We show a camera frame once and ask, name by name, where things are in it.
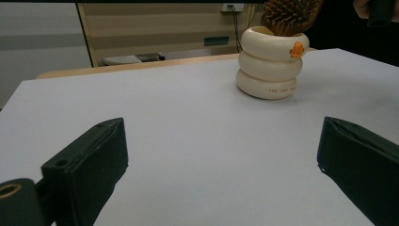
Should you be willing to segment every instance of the beige wall panel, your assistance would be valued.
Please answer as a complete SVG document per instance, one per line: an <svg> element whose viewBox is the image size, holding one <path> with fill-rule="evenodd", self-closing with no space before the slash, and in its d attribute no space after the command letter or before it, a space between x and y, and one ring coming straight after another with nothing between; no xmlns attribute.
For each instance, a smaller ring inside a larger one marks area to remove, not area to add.
<svg viewBox="0 0 399 226"><path fill-rule="evenodd" d="M234 53L232 13L221 12L221 4L81 4L93 65L103 57L195 49L220 49L212 53ZM247 29L248 16L238 12L238 34ZM204 46L204 38L226 37L225 45Z"/></svg>

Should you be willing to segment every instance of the ceramic pot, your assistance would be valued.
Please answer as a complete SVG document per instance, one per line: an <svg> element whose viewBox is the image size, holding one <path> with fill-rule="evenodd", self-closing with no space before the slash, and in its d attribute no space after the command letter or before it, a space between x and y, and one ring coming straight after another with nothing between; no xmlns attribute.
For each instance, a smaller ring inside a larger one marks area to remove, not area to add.
<svg viewBox="0 0 399 226"><path fill-rule="evenodd" d="M242 91L269 100L294 92L295 78L302 70L301 58L309 49L306 35L279 37L265 26L256 26L244 32L241 45L236 82Z"/></svg>

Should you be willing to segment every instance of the metal ring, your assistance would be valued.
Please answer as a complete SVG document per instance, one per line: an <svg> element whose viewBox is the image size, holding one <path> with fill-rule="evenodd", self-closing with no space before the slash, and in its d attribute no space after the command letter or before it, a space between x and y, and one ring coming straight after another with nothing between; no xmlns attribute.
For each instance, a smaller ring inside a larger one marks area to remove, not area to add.
<svg viewBox="0 0 399 226"><path fill-rule="evenodd" d="M12 196L17 193L22 186L20 184L8 184L0 187L0 200Z"/></svg>

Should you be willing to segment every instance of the wall outlet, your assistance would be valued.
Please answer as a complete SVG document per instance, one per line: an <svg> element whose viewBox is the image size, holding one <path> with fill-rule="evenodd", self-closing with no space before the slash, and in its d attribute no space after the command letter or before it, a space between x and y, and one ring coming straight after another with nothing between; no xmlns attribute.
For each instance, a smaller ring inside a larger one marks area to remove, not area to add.
<svg viewBox="0 0 399 226"><path fill-rule="evenodd" d="M220 11L232 12L229 6L234 6L235 11L244 11L244 3L224 3Z"/></svg>

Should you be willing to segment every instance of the dark background object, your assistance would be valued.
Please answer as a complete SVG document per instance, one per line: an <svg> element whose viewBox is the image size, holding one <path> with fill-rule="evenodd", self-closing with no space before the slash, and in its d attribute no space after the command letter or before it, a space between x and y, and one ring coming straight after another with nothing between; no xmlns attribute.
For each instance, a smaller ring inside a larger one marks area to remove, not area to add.
<svg viewBox="0 0 399 226"><path fill-rule="evenodd" d="M374 225L399 225L398 145L352 122L326 117L317 162Z"/></svg>
<svg viewBox="0 0 399 226"><path fill-rule="evenodd" d="M391 23L396 0L370 0L369 21L370 27L386 26Z"/></svg>
<svg viewBox="0 0 399 226"><path fill-rule="evenodd" d="M340 48L399 67L399 23L384 27L369 27L367 23L355 12L352 0L325 0L319 17L305 34L313 48Z"/></svg>
<svg viewBox="0 0 399 226"><path fill-rule="evenodd" d="M93 225L127 167L123 119L99 123L48 160L36 185L0 185L0 225Z"/></svg>

